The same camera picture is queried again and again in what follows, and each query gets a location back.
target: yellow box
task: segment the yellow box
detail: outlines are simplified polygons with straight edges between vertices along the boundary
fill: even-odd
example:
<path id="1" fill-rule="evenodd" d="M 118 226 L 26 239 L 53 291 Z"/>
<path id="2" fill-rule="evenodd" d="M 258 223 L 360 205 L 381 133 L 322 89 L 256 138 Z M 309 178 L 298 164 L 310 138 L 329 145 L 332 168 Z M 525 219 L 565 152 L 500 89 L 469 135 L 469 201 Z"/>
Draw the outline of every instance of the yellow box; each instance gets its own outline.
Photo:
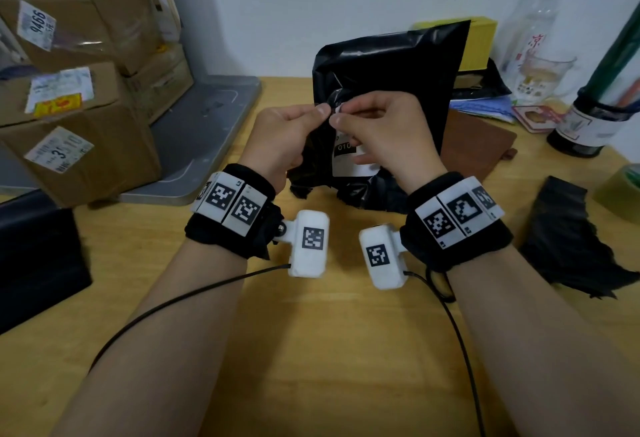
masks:
<path id="1" fill-rule="evenodd" d="M 467 45 L 465 47 L 465 53 L 462 55 L 459 71 L 486 69 L 487 61 L 489 61 L 489 53 L 491 52 L 491 45 L 493 43 L 493 35 L 495 35 L 498 21 L 494 21 L 485 16 L 473 16 L 469 18 L 443 19 L 440 21 L 423 21 L 415 23 L 412 29 L 425 29 L 441 24 L 468 20 L 471 20 L 471 27 L 469 28 Z"/>

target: brown leather notebook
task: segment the brown leather notebook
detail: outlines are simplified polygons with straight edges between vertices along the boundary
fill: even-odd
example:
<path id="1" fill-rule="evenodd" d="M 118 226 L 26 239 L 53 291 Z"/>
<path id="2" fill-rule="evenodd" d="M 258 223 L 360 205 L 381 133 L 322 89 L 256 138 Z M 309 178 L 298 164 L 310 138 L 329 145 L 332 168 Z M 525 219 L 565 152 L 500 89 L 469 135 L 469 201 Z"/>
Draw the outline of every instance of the brown leather notebook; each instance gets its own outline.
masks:
<path id="1" fill-rule="evenodd" d="M 517 134 L 457 110 L 449 110 L 440 157 L 450 171 L 480 182 L 511 149 Z"/>

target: hand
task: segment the hand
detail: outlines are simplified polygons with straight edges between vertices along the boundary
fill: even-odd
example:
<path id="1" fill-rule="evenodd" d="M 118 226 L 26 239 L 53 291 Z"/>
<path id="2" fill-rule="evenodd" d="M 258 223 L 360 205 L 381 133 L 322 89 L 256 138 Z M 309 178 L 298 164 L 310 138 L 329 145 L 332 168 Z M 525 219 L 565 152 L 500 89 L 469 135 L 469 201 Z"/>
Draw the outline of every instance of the hand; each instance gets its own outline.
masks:
<path id="1" fill-rule="evenodd" d="M 407 194 L 447 172 L 414 95 L 375 91 L 352 98 L 329 118 L 334 129 L 349 134 L 351 145 L 367 153 L 356 164 L 380 164 L 396 177 Z"/>
<path id="2" fill-rule="evenodd" d="M 307 136 L 331 113 L 322 103 L 272 107 L 258 114 L 238 164 L 267 179 L 276 192 L 284 189 L 287 171 L 302 164 Z"/>

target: tape roll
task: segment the tape roll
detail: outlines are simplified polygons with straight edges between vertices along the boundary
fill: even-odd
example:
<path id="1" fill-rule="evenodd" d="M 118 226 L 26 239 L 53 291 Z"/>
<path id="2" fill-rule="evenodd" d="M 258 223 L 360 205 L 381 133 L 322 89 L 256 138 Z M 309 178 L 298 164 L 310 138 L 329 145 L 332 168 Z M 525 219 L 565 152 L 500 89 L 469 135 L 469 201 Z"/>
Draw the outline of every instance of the tape roll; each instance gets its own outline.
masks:
<path id="1" fill-rule="evenodd" d="M 593 198 L 614 215 L 640 225 L 640 164 L 622 167 Z"/>

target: black cable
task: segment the black cable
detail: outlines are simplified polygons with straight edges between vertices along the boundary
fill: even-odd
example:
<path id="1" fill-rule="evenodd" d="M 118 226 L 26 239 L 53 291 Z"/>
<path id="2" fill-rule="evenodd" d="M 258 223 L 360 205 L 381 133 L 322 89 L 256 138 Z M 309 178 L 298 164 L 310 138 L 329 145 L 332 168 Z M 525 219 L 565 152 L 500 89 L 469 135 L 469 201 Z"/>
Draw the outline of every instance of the black cable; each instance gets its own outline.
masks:
<path id="1" fill-rule="evenodd" d="M 175 304 L 176 302 L 183 301 L 185 299 L 188 299 L 189 297 L 196 296 L 196 295 L 201 294 L 203 292 L 206 292 L 208 290 L 212 290 L 214 288 L 218 288 L 218 287 L 221 287 L 223 285 L 226 285 L 226 284 L 229 284 L 229 283 L 232 283 L 232 282 L 237 282 L 238 280 L 242 280 L 242 279 L 246 279 L 246 278 L 249 278 L 249 277 L 253 277 L 254 275 L 260 275 L 260 274 L 263 274 L 265 272 L 271 272 L 273 270 L 290 269 L 290 268 L 291 268 L 291 264 L 290 263 L 284 263 L 283 265 L 276 265 L 275 267 L 268 267 L 267 269 L 258 270 L 258 271 L 255 271 L 255 272 L 251 272 L 249 274 L 243 274 L 243 275 L 238 275 L 237 277 L 231 277 L 231 279 L 220 280 L 220 282 L 215 282 L 213 284 L 209 284 L 209 285 L 205 285 L 204 287 L 197 288 L 197 289 L 192 290 L 190 292 L 187 292 L 187 293 L 185 293 L 185 294 L 183 294 L 181 296 L 169 299 L 167 302 L 163 302 L 162 304 L 157 305 L 153 309 L 149 309 L 147 312 L 144 312 L 144 313 L 140 314 L 137 318 L 135 318 L 131 322 L 127 323 L 121 330 L 119 330 L 116 334 L 114 334 L 114 336 L 110 340 L 107 341 L 107 344 L 102 346 L 102 349 L 100 350 L 100 352 L 98 352 L 98 355 L 96 355 L 95 359 L 91 363 L 91 368 L 89 368 L 89 371 L 91 371 L 93 369 L 93 367 L 98 362 L 98 360 L 100 360 L 102 355 L 105 352 L 107 352 L 107 350 L 111 347 L 111 345 L 113 343 L 115 343 L 117 341 L 117 339 L 119 337 L 121 337 L 124 333 L 126 333 L 128 330 L 130 330 L 133 326 L 135 326 L 141 320 L 144 320 L 144 319 L 148 318 L 151 314 L 155 314 L 156 312 L 160 311 L 161 309 L 164 309 L 165 307 L 168 307 L 168 306 L 170 306 L 172 304 Z"/>
<path id="2" fill-rule="evenodd" d="M 440 304 L 442 304 L 442 307 L 443 307 L 444 311 L 447 313 L 447 316 L 449 316 L 449 320 L 451 321 L 451 324 L 453 325 L 453 329 L 456 332 L 456 336 L 458 337 L 458 342 L 460 343 L 460 349 L 462 350 L 462 356 L 464 357 L 465 364 L 467 366 L 467 373 L 469 374 L 469 382 L 471 383 L 471 393 L 473 393 L 474 405 L 476 406 L 476 417 L 477 417 L 477 421 L 478 421 L 478 429 L 480 430 L 481 437 L 486 437 L 486 433 L 484 432 L 484 422 L 483 422 L 483 419 L 482 419 L 482 408 L 480 407 L 480 398 L 478 397 L 478 391 L 477 391 L 477 388 L 476 388 L 476 380 L 474 378 L 474 372 L 471 369 L 471 362 L 469 361 L 469 355 L 467 353 L 467 348 L 465 346 L 465 342 L 462 339 L 462 334 L 460 334 L 460 330 L 458 328 L 458 325 L 456 324 L 456 321 L 455 321 L 455 319 L 453 319 L 453 315 L 451 314 L 451 311 L 449 311 L 449 308 L 447 307 L 447 305 L 445 304 L 445 302 L 443 300 L 444 297 L 438 291 L 438 289 L 434 286 L 433 281 L 430 280 L 430 270 L 429 269 L 427 269 L 427 274 L 426 274 L 426 276 L 429 277 L 429 280 L 427 280 L 426 278 L 420 277 L 420 275 L 418 275 L 418 274 L 416 274 L 414 272 L 410 272 L 410 271 L 406 271 L 404 273 L 404 275 L 409 275 L 411 277 L 415 277 L 416 279 L 420 279 L 421 282 L 423 282 L 427 287 L 429 287 L 431 289 L 431 291 L 437 297 L 437 299 L 440 302 Z"/>

